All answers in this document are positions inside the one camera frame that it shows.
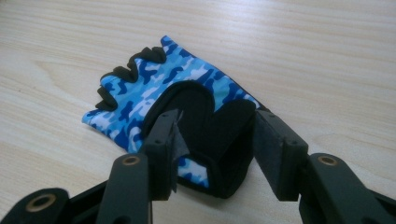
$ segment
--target light wood surface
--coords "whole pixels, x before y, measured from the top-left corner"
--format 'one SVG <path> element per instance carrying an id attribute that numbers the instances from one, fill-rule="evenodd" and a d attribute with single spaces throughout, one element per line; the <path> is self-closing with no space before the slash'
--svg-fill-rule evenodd
<path id="1" fill-rule="evenodd" d="M 22 197 L 74 196 L 124 153 L 80 122 L 99 78 L 170 35 L 213 63 L 310 146 L 396 198 L 394 0 L 0 0 L 0 218 Z M 301 223 L 257 162 L 229 200 L 183 187 L 154 223 Z"/>

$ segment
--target brass hole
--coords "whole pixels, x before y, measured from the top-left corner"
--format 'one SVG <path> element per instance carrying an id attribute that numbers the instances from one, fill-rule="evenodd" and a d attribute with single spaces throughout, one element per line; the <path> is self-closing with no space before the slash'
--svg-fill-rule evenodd
<path id="1" fill-rule="evenodd" d="M 54 194 L 43 194 L 38 197 L 33 198 L 26 205 L 26 211 L 28 212 L 39 212 L 43 209 L 50 207 L 56 201 L 56 196 Z"/>
<path id="2" fill-rule="evenodd" d="M 135 164 L 138 164 L 139 162 L 140 162 L 140 159 L 138 157 L 130 156 L 130 157 L 125 158 L 122 161 L 122 164 L 124 164 L 124 165 L 135 165 Z"/>
<path id="3" fill-rule="evenodd" d="M 320 156 L 320 157 L 318 157 L 318 160 L 321 163 L 324 163 L 326 165 L 331 165 L 331 166 L 337 165 L 337 163 L 338 163 L 335 159 L 328 157 L 328 156 Z"/>

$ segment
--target blue camouflage glove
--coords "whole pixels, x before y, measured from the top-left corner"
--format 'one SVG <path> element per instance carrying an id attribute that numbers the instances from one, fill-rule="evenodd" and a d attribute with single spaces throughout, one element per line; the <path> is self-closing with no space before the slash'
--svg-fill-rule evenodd
<path id="1" fill-rule="evenodd" d="M 178 126 L 191 154 L 179 160 L 179 183 L 228 198 L 253 158 L 254 111 L 265 108 L 168 36 L 161 43 L 134 55 L 130 69 L 117 67 L 104 75 L 98 90 L 103 101 L 82 121 L 136 153 L 162 112 L 182 111 Z"/>

